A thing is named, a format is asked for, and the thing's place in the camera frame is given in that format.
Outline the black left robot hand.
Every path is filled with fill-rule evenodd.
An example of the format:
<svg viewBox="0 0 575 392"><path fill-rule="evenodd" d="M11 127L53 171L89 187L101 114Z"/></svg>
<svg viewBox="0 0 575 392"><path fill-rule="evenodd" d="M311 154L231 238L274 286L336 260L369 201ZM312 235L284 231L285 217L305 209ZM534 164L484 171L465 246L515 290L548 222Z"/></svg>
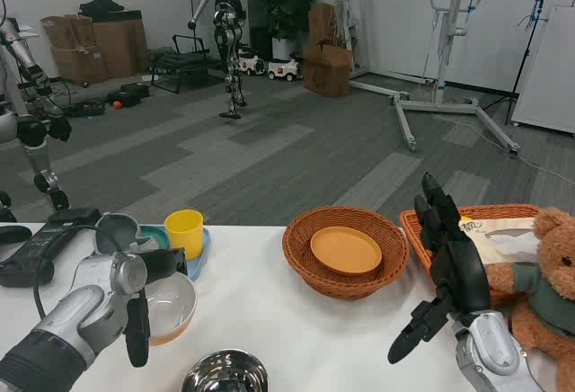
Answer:
<svg viewBox="0 0 575 392"><path fill-rule="evenodd" d="M176 272L186 272L185 255L182 249L158 249L136 254L146 266L146 284L168 278ZM140 290L128 302L128 323L123 331L126 338L128 357L133 367L147 364L150 347L150 321L146 290Z"/></svg>

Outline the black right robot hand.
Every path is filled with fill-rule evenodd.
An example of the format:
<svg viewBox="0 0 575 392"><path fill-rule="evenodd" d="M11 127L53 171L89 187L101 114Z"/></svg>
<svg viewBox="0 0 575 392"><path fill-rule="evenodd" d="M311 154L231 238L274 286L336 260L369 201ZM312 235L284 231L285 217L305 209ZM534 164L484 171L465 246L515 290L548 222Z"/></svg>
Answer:
<svg viewBox="0 0 575 392"><path fill-rule="evenodd" d="M461 216L452 197L425 173L422 194L414 210L421 226L423 247L433 253L429 267L436 297L422 301L411 312L410 323L394 340L387 354L390 363L405 358L421 341L430 341L457 314L471 318L491 308L490 287L475 244L459 227Z"/></svg>

